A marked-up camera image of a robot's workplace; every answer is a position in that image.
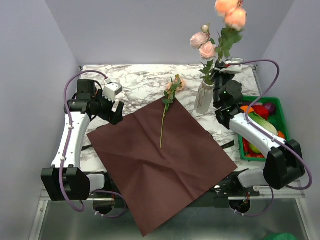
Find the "cabbage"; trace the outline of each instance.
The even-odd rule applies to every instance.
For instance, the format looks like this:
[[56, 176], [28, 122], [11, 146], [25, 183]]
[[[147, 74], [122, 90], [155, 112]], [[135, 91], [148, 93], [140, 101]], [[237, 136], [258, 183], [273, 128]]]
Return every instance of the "cabbage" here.
[[273, 135], [278, 135], [277, 129], [268, 121], [263, 119], [261, 116], [256, 114], [255, 112], [250, 112], [248, 116], [257, 124], [259, 124], [261, 127], [263, 127], [265, 130], [269, 131]]

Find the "glass vase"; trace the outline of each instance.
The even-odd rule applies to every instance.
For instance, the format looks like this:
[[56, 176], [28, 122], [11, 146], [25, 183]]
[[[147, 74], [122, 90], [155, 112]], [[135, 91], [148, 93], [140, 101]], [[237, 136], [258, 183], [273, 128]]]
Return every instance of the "glass vase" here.
[[212, 103], [214, 98], [214, 85], [206, 84], [202, 80], [199, 90], [196, 94], [196, 99], [194, 103], [194, 110], [198, 114], [205, 114]]

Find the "green vegetable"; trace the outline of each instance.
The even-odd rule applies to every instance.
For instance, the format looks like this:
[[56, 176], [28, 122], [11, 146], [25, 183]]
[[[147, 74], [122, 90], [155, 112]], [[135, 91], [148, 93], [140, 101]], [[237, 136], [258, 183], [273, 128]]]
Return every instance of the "green vegetable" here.
[[260, 154], [260, 150], [254, 146], [252, 143], [249, 143], [249, 148], [252, 150], [252, 152], [254, 152], [255, 154]]
[[250, 112], [248, 116], [257, 124], [259, 124], [261, 127], [263, 127], [265, 130], [269, 131], [270, 133], [276, 136], [278, 135], [277, 129], [270, 122], [267, 122], [265, 119], [263, 119], [261, 116], [259, 116], [255, 112]]

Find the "gray floor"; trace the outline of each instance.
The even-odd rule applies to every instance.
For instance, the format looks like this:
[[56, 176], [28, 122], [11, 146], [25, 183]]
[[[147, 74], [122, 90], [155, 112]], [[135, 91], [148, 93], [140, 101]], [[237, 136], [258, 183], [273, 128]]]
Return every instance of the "gray floor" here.
[[[269, 201], [255, 200], [250, 213], [263, 210]], [[49, 202], [41, 240], [262, 240], [269, 233], [291, 233], [306, 240], [294, 199], [275, 200], [273, 208], [259, 217], [242, 217], [230, 209], [186, 208], [142, 237], [130, 212], [117, 219], [95, 216], [92, 201], [86, 210], [73, 211], [66, 202]]]

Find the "flower stem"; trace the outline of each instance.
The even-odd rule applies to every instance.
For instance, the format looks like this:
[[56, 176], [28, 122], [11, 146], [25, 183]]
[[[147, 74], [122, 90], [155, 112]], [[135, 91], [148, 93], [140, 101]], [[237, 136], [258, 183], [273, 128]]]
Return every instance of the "flower stem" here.
[[167, 106], [164, 106], [163, 117], [162, 117], [161, 136], [160, 136], [160, 149], [161, 149], [161, 146], [162, 146], [162, 134], [163, 134], [163, 131], [164, 131], [164, 120], [165, 120], [165, 115], [166, 115], [166, 107]]

